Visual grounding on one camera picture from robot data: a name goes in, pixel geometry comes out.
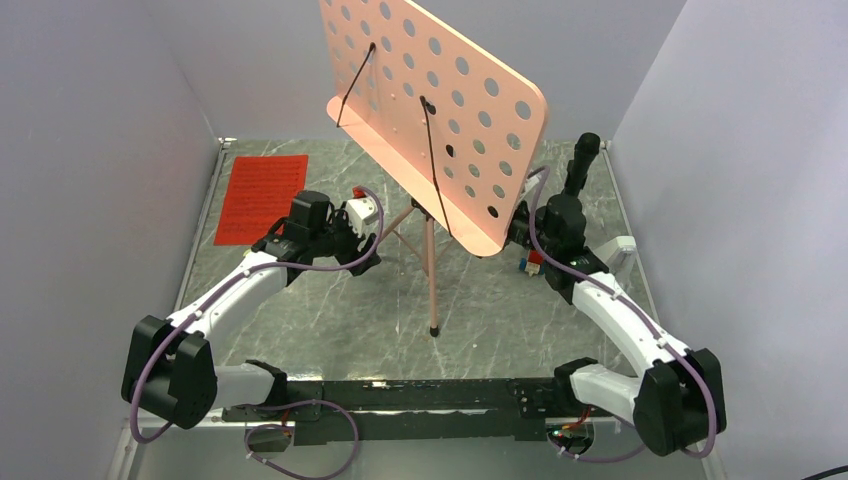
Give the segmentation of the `red sheet music page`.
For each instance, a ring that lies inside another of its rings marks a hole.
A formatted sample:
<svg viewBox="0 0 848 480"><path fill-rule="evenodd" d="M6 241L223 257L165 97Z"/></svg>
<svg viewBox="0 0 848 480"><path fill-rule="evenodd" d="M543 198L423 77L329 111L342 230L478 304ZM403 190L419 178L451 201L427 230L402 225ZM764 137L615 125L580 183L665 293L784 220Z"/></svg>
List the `red sheet music page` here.
<svg viewBox="0 0 848 480"><path fill-rule="evenodd" d="M216 228L216 246L251 245L291 208L305 187L309 157L238 156Z"/></svg>

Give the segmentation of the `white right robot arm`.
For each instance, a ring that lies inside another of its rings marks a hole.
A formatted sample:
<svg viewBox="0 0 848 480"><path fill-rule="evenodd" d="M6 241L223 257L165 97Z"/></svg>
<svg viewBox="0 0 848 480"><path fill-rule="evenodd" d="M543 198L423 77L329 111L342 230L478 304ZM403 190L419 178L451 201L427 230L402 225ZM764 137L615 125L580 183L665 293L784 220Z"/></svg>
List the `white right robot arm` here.
<svg viewBox="0 0 848 480"><path fill-rule="evenodd" d="M563 364L553 375L554 407L613 414L658 456L709 456L727 426L719 359L689 348L639 307L586 246L585 227L580 201L557 194L543 207L520 201L507 231L510 242L542 257L551 289L599 326L634 370L628 377L590 358Z"/></svg>

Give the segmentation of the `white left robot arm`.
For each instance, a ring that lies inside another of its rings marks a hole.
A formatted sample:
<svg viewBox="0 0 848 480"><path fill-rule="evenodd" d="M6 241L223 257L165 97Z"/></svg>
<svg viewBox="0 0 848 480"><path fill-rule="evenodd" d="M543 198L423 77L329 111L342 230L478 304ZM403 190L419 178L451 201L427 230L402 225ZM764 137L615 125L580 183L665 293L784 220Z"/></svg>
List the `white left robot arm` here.
<svg viewBox="0 0 848 480"><path fill-rule="evenodd" d="M354 192L340 205L321 192L297 193L289 212L209 291L164 319L148 315L136 324L121 386L133 429L142 411L182 429L221 408L249 407L264 420L285 411L286 372L255 360L219 366L214 346L302 273L321 271L318 258L334 259L328 271L353 276L379 264L384 208L369 189Z"/></svg>

